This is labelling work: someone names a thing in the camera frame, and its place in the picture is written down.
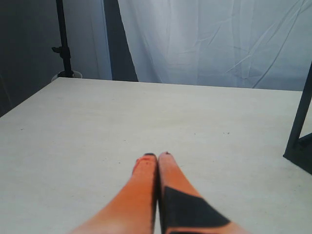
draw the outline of white table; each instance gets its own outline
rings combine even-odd
[[[1,233],[69,231],[116,195],[137,157],[167,150],[246,229],[310,233],[312,176],[282,157],[300,96],[59,78],[0,118]]]

